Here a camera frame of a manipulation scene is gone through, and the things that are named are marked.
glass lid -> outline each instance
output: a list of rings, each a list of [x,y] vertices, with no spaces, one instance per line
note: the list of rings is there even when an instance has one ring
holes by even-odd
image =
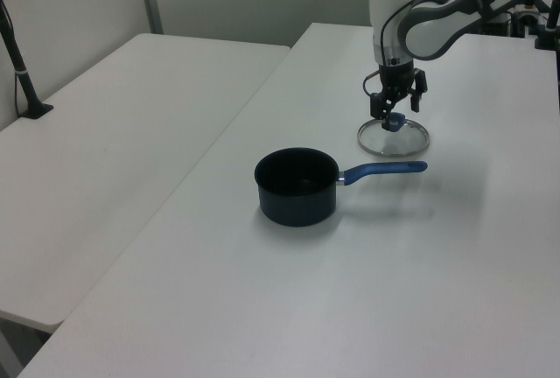
[[[358,130],[358,143],[365,151],[383,157],[408,157],[430,145],[428,131],[419,123],[404,120],[398,131],[387,131],[381,120],[370,120]]]

cable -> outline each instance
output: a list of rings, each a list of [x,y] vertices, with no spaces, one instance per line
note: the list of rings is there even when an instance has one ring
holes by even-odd
[[[10,13],[8,12],[8,8],[4,4],[4,0],[0,0],[0,7],[2,7],[3,14],[8,18],[8,23],[10,24],[11,33],[14,33],[14,24],[11,22]]]
[[[14,73],[14,105],[16,107],[17,118],[21,117],[18,108],[18,75]]]
[[[398,15],[404,9],[408,8],[410,6],[410,4],[412,4],[412,2],[414,2],[414,0],[408,1],[403,6],[401,6],[399,9],[397,9],[395,11],[395,13],[393,13],[393,15],[388,17],[388,19],[385,21],[385,24],[383,24],[383,27],[381,28],[380,42],[381,42],[381,59],[383,60],[383,67],[387,67],[387,61],[385,60],[385,49],[383,47],[383,34],[385,33],[385,28],[387,27],[387,25],[389,24],[391,19],[393,19],[396,15]]]

blue handle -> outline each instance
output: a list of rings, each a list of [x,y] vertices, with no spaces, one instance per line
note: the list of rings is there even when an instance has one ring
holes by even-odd
[[[424,161],[411,162],[379,162],[358,165],[344,171],[344,185],[350,186],[362,177],[372,174],[404,174],[407,172],[422,172],[428,168]]]

black saucepan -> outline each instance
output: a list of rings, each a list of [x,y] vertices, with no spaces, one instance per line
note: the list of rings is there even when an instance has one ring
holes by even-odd
[[[339,171],[336,161],[320,150],[289,148],[263,158],[255,168],[261,209],[274,222],[306,227],[333,214],[336,185],[349,186],[372,174],[422,172],[424,161],[383,162]]]

black stand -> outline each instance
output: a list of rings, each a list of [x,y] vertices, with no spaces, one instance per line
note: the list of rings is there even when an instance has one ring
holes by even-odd
[[[27,111],[21,116],[37,120],[44,114],[53,109],[52,105],[44,104],[39,101],[35,88],[33,87],[32,80],[27,73],[24,59],[19,52],[18,43],[14,37],[13,27],[11,26],[10,18],[4,1],[0,0],[0,33],[2,34],[3,42],[6,44],[6,49],[10,55],[11,64],[14,66],[16,76],[19,79],[21,88],[24,90],[25,97],[27,98]]]
[[[560,0],[552,0],[549,20],[546,26],[539,25],[539,32],[535,40],[538,50],[557,50],[558,44],[558,14],[560,13]]]

